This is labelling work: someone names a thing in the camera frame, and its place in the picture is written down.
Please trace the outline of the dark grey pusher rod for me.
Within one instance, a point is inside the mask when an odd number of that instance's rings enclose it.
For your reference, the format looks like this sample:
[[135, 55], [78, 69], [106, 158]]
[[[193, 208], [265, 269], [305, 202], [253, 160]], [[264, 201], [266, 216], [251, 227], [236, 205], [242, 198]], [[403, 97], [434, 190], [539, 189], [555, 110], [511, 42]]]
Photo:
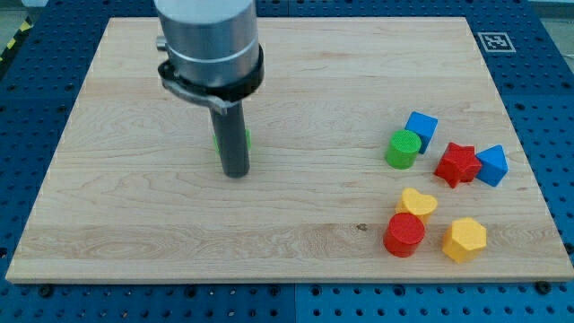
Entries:
[[211, 111], [214, 135], [224, 174], [241, 178], [248, 174], [249, 157], [242, 103], [226, 109], [226, 114]]

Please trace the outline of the black and metal clamp ring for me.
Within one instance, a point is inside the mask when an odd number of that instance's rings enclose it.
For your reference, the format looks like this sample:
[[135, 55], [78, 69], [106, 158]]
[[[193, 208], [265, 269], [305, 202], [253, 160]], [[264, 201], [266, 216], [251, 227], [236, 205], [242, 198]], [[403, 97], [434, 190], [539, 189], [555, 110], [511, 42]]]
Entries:
[[261, 85], [265, 77], [264, 50], [258, 45], [256, 66], [237, 82], [220, 87], [192, 83], [176, 74], [174, 65], [166, 60], [158, 66], [162, 86], [176, 97], [226, 115], [227, 110], [247, 98]]

